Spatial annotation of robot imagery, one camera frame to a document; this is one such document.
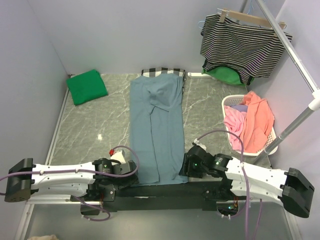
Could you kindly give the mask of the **blue t shirt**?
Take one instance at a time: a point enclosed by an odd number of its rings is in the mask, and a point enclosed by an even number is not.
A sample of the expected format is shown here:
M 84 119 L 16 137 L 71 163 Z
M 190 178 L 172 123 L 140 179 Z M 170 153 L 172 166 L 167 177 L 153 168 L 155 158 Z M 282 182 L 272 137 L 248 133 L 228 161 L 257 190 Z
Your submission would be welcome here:
M 175 185 L 180 176 L 185 138 L 183 77 L 173 73 L 139 76 L 130 83 L 130 147 L 139 158 L 140 185 Z

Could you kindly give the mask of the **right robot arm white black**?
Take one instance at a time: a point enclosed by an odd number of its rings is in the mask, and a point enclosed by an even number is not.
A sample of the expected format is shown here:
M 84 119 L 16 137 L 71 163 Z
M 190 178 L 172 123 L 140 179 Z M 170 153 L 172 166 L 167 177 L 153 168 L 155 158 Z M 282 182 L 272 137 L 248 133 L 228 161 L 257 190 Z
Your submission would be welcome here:
M 295 168 L 268 169 L 222 153 L 211 155 L 201 146 L 193 145 L 184 155 L 179 175 L 220 178 L 219 186 L 204 191 L 208 200 L 226 202 L 250 197 L 277 203 L 300 218 L 310 216 L 315 188 Z

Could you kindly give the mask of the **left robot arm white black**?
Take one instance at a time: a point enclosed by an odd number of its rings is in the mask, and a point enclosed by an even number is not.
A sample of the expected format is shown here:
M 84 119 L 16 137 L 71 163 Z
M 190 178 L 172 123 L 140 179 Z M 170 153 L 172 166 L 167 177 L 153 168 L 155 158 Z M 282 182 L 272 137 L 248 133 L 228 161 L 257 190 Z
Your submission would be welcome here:
M 87 201 L 107 198 L 115 191 L 139 183 L 138 167 L 132 160 L 100 158 L 76 165 L 35 164 L 25 158 L 14 165 L 5 177 L 5 202 L 16 203 L 32 196 L 70 195 Z

